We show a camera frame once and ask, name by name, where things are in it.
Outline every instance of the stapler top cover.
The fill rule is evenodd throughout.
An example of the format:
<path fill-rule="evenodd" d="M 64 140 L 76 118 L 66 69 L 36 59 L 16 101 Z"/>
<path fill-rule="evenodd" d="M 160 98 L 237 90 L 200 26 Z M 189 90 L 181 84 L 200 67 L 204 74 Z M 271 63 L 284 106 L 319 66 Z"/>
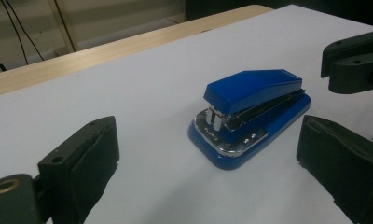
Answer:
<path fill-rule="evenodd" d="M 223 114 L 300 90 L 302 79 L 283 69 L 243 71 L 207 85 L 204 99 Z"/>

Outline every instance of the white sheet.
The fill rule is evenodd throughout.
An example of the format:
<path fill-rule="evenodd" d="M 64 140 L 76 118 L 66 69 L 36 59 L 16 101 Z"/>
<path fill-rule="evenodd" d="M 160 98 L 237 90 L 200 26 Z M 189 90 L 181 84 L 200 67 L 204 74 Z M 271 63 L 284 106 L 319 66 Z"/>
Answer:
<path fill-rule="evenodd" d="M 187 128 L 208 83 L 283 68 L 303 78 L 307 114 L 372 137 L 373 91 L 339 95 L 320 78 L 328 44 L 371 31 L 289 6 L 1 95 L 0 177 L 36 176 L 68 136 L 114 115 L 121 160 L 86 223 L 351 223 L 295 159 L 301 119 L 235 171 L 215 168 Z"/>

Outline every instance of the chrome trim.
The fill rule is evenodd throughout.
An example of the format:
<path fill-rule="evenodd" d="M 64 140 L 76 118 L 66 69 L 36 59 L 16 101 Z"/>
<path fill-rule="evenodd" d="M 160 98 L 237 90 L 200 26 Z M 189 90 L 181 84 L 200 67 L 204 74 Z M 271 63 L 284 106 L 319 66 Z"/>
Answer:
<path fill-rule="evenodd" d="M 268 132 L 263 128 L 257 128 L 243 136 L 235 143 L 225 142 L 217 132 L 206 122 L 210 108 L 201 111 L 194 119 L 196 130 L 203 139 L 210 144 L 219 154 L 228 157 L 240 157 L 248 149 L 258 144 L 268 136 Z"/>
<path fill-rule="evenodd" d="M 206 122 L 213 124 L 213 128 L 216 131 L 220 131 L 223 126 L 225 115 L 219 110 L 215 109 L 212 105 L 207 109 Z"/>

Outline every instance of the cable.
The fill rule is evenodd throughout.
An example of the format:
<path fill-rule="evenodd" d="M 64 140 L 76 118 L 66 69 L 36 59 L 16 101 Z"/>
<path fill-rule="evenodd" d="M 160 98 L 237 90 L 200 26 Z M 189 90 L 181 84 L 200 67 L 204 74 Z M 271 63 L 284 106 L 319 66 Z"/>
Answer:
<path fill-rule="evenodd" d="M 30 38 L 30 36 L 27 34 L 27 32 L 24 30 L 23 26 L 21 25 L 21 21 L 19 20 L 19 17 L 18 17 L 18 15 L 16 14 L 15 10 L 13 9 L 12 5 L 8 2 L 8 0 L 6 0 L 6 2 L 8 3 L 8 5 L 9 5 L 9 7 L 11 8 L 12 12 L 14 13 L 15 18 L 16 18 L 16 20 L 18 21 L 19 26 L 20 26 L 21 29 L 23 30 L 24 34 L 27 36 L 27 38 L 29 38 L 30 43 L 32 43 L 33 47 L 35 48 L 35 51 L 38 53 L 38 55 L 39 55 L 39 57 L 41 58 L 41 60 L 42 60 L 42 61 L 45 61 L 44 58 L 42 57 L 41 53 L 38 51 L 37 47 L 35 46 L 35 43 L 33 42 L 32 38 Z"/>
<path fill-rule="evenodd" d="M 11 23 L 12 23 L 12 26 L 13 26 L 13 28 L 15 30 L 15 33 L 18 36 L 19 43 L 21 44 L 21 51 L 23 52 L 23 56 L 24 56 L 24 61 L 26 61 L 26 64 L 29 64 L 27 62 L 26 52 L 24 51 L 23 43 L 21 43 L 21 37 L 19 36 L 18 30 L 16 29 L 16 26 L 15 26 L 15 23 L 13 22 L 12 17 L 9 14 L 8 8 L 7 8 L 6 4 L 3 2 L 3 0 L 1 0 L 1 3 L 3 4 L 4 8 L 6 9 L 6 12 L 7 12 L 8 16 L 9 16 L 9 19 L 11 20 Z"/>
<path fill-rule="evenodd" d="M 1 64 L 1 63 L 0 63 L 0 69 L 1 69 L 2 72 L 5 72 L 5 71 L 7 70 L 7 69 L 4 67 L 4 65 Z"/>

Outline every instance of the blue stapler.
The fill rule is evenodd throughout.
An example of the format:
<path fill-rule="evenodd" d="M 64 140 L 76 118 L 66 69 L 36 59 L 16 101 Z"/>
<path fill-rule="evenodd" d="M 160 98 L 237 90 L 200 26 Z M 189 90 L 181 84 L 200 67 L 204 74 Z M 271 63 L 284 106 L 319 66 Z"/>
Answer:
<path fill-rule="evenodd" d="M 240 167 L 309 109 L 302 79 L 285 70 L 243 71 L 207 85 L 210 103 L 188 136 L 217 167 Z"/>

